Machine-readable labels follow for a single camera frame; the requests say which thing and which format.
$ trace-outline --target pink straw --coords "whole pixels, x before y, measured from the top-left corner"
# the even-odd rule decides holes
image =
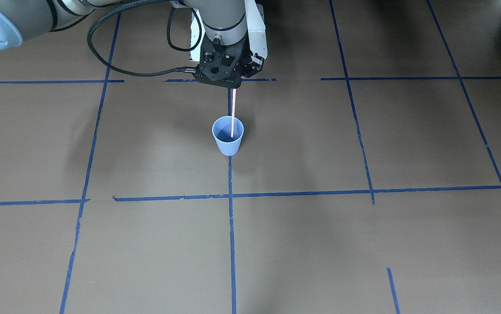
[[[233,88],[233,100],[231,101],[231,137],[235,131],[235,99],[237,97],[237,89]]]

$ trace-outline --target black ring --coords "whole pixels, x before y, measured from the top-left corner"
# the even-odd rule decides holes
[[[81,14],[74,13],[74,11],[70,10],[62,0],[57,0],[58,4],[61,5],[63,9],[65,9],[66,12],[69,12],[69,14],[75,15],[75,16],[82,16]]]
[[[57,8],[55,7],[55,3],[53,0],[47,0],[47,4],[49,5],[49,9],[51,9],[51,14],[53,15],[53,26],[51,26],[51,30],[57,28],[58,24],[58,13]]]
[[[246,13],[244,13],[242,15],[242,18],[237,22],[237,24],[233,25],[233,26],[230,26],[228,28],[215,28],[215,27],[211,27],[210,25],[206,24],[204,21],[202,21],[202,23],[204,23],[204,25],[206,25],[208,28],[210,28],[211,30],[215,30],[215,31],[218,31],[218,32],[225,32],[225,31],[230,31],[232,30],[233,28],[237,27],[239,24],[242,23],[242,20],[245,19],[245,16],[246,16]]]

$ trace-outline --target stirring stick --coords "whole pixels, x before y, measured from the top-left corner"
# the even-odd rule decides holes
[[[237,97],[237,89],[233,88],[233,100],[231,101],[231,138],[235,131],[235,99]]]

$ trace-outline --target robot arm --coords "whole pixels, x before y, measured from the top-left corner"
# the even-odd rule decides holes
[[[0,50],[61,28],[117,0],[0,0]],[[266,27],[254,0],[177,0],[176,8],[198,10],[205,31],[200,64],[193,75],[201,83],[238,88],[242,76],[262,70],[268,55]]]

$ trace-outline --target plastic cup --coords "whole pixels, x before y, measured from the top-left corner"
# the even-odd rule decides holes
[[[232,156],[237,153],[241,146],[242,134],[245,128],[242,122],[235,118],[233,137],[231,137],[231,116],[224,116],[216,120],[212,127],[212,134],[216,140],[217,147],[225,156]]]

